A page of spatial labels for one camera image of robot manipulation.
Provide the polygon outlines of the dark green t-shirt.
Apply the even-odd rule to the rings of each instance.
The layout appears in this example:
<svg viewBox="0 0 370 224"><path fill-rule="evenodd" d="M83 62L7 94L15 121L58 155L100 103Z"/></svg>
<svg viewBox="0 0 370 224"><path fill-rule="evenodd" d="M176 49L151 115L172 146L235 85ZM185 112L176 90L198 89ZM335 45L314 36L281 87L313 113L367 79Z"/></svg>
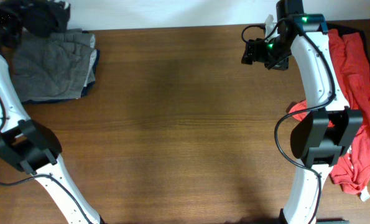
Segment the dark green t-shirt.
<svg viewBox="0 0 370 224"><path fill-rule="evenodd" d="M8 0L0 2L0 50L14 49L27 30L38 37L67 31L71 4L66 1Z"/></svg>

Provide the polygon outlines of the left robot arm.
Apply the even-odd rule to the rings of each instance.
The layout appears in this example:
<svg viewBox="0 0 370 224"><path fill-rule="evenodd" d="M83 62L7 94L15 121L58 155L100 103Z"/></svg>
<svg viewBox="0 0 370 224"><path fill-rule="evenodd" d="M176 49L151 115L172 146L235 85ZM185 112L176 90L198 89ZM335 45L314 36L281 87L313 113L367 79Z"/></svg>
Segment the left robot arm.
<svg viewBox="0 0 370 224"><path fill-rule="evenodd" d="M50 195L68 223L103 223L67 171L56 135L34 121L13 87L0 54L0 159L28 174Z"/></svg>

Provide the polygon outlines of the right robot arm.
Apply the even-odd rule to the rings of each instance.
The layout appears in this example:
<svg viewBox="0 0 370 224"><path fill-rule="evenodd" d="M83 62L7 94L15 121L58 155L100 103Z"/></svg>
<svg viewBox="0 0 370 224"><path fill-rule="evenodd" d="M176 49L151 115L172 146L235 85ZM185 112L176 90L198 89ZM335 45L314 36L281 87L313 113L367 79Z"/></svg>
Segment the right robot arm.
<svg viewBox="0 0 370 224"><path fill-rule="evenodd" d="M329 51L328 26L322 14L306 14L302 1L280 0L277 15L268 16L258 27L264 38L245 40L241 62L263 63L267 69L286 70L293 56L300 70L307 107L286 114L305 113L292 130L290 147L294 156L283 157L296 167L290 197L276 223L317 223L317 211L324 183L356 137L363 123L360 110L351 109L341 91Z"/></svg>

